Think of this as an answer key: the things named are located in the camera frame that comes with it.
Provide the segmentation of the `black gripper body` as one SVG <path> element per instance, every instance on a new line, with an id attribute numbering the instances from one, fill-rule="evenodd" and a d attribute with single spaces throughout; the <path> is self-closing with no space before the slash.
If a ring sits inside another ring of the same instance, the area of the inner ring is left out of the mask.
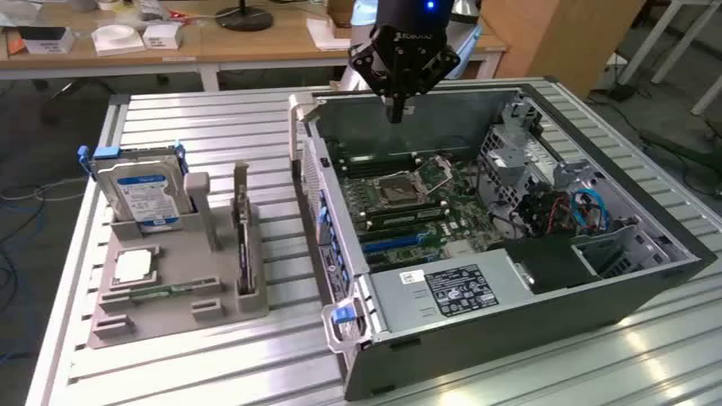
<path id="1" fill-rule="evenodd" d="M 398 99 L 398 57 L 418 48 L 449 45 L 452 1 L 383 0 L 378 3 L 371 44 L 390 71 Z"/>

